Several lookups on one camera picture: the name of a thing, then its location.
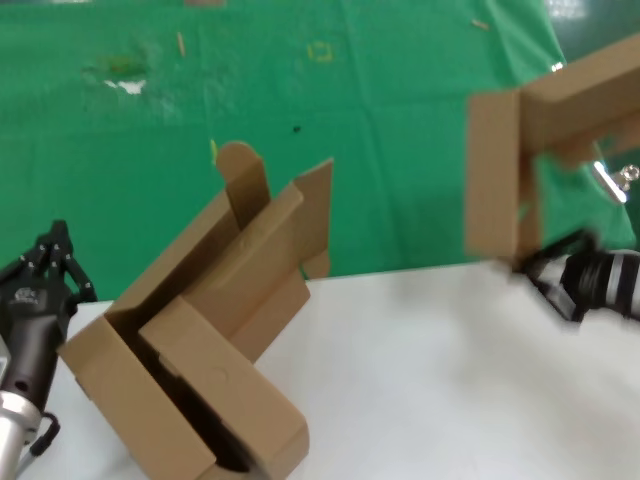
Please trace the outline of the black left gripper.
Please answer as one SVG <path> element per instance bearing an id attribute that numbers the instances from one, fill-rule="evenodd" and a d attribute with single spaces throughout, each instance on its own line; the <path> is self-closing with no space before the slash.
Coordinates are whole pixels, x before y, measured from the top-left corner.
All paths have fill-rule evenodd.
<path id="1" fill-rule="evenodd" d="M 47 396 L 81 303 L 98 301 L 93 282 L 73 255 L 67 223 L 56 220 L 34 246 L 1 269 L 1 334 L 10 361 L 1 390 L 20 396 Z M 52 277 L 42 276 L 52 255 Z"/>

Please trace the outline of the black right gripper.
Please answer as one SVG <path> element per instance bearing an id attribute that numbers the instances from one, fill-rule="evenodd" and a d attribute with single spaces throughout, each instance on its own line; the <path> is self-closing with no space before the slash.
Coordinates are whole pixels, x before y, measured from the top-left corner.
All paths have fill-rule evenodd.
<path id="1" fill-rule="evenodd" d="M 570 319 L 582 320 L 589 310 L 606 306 L 614 254 L 591 251 L 597 246 L 598 238 L 594 232 L 579 229 L 523 257 L 514 267 L 514 272 L 529 273 L 544 262 L 576 253 L 566 260 L 561 285 L 575 305 Z"/>

